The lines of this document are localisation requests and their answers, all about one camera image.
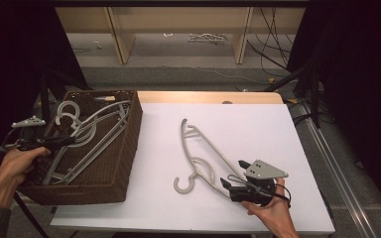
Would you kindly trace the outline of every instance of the hand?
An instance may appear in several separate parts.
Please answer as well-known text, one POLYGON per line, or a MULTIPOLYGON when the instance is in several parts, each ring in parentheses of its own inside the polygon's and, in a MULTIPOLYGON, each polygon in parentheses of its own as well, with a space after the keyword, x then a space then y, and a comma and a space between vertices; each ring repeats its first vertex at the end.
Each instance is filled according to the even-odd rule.
MULTIPOLYGON (((284 179, 277 178, 277 184, 275 192, 284 195, 284 179)), ((271 202, 264 207, 257 206, 249 201, 242 201, 242 205, 248 210, 248 215, 256 215, 276 236, 299 237, 286 200, 274 196, 271 202)))
POLYGON ((0 167, 0 207, 11 206, 15 190, 26 178, 26 173, 34 168, 33 160, 50 153, 44 147, 26 152, 17 149, 7 152, 0 167))

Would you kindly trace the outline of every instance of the metal rail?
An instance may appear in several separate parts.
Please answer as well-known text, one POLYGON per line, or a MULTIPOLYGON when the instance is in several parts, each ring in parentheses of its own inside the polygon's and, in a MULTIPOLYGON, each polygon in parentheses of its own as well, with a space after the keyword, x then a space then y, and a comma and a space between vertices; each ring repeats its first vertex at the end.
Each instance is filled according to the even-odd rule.
MULTIPOLYGON (((299 107, 301 112, 304 114, 311 113, 311 110, 306 103, 302 103, 302 106, 299 107)), ((370 220, 367 214, 364 212, 363 207, 361 206, 359 200, 355 196, 354 191, 352 190, 347 178, 342 172, 338 161, 335 159, 329 145, 326 142, 326 139, 323 136, 323 133, 319 128, 316 127, 315 123, 309 118, 308 120, 309 129, 314 136, 314 139, 317 143, 317 147, 320 150, 320 153, 325 161, 327 168, 333 178, 333 181, 336 184, 341 197, 345 202, 348 211, 351 214, 351 217, 357 226, 357 229, 361 237, 377 237, 370 220)))

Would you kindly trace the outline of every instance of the wicker basket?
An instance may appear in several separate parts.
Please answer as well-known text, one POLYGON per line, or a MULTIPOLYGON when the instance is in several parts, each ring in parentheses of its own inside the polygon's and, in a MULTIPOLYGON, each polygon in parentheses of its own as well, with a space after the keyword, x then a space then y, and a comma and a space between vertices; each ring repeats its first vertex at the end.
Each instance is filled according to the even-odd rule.
MULTIPOLYGON (((130 100, 126 129, 70 184, 42 185, 52 163, 53 156, 42 159, 29 173, 19 191, 42 205, 80 205, 121 202, 126 199, 132 164, 138 146, 142 108, 136 91, 80 91, 68 92, 64 100, 74 101, 80 108, 79 119, 117 101, 130 100), (96 101, 97 97, 111 96, 114 101, 96 101)), ((69 135, 71 120, 63 118, 60 126, 50 124, 47 136, 69 135)), ((76 165, 117 123, 110 117, 97 124, 97 132, 85 146, 69 148, 59 162, 56 172, 66 173, 76 165)))

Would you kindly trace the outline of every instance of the white table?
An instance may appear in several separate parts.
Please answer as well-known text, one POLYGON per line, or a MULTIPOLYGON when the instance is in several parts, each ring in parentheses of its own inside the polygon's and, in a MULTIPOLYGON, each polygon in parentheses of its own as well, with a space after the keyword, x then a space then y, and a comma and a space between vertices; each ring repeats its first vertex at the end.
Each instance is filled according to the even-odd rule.
MULTIPOLYGON (((174 190, 174 179, 179 177, 179 185, 187 186, 192 172, 181 142, 181 122, 187 118, 239 171, 244 170, 237 161, 259 159, 289 173, 290 210, 300 234, 334 232, 286 105, 142 102, 142 107, 125 202, 59 206, 51 225, 140 232, 269 232, 240 203, 226 199, 201 178, 189 194, 174 190)), ((218 185, 219 178, 231 174, 202 139, 193 138, 189 145, 193 156, 207 159, 215 168, 218 185)))

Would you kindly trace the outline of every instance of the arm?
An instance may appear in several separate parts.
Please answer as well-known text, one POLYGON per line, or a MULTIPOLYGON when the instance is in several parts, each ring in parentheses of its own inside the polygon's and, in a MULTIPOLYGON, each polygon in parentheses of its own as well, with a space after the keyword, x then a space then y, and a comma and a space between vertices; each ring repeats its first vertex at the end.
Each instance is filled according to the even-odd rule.
MULTIPOLYGON (((284 180, 277 178, 277 184, 279 185, 276 188, 276 192, 284 195, 284 180)), ((242 205, 248 210, 248 215, 256 215, 276 236, 281 238, 299 237, 286 200, 274 196, 265 207, 257 206, 248 201, 242 201, 242 205)))
POLYGON ((0 207, 11 206, 15 190, 26 178, 26 173, 33 169, 34 158, 49 153, 48 149, 41 147, 27 152, 13 149, 5 155, 0 167, 0 207))
POLYGON ((50 151, 44 147, 28 152, 17 149, 10 150, 4 157, 0 167, 0 237, 5 237, 15 190, 26 178, 26 173, 33 169, 35 157, 47 156, 50 151))

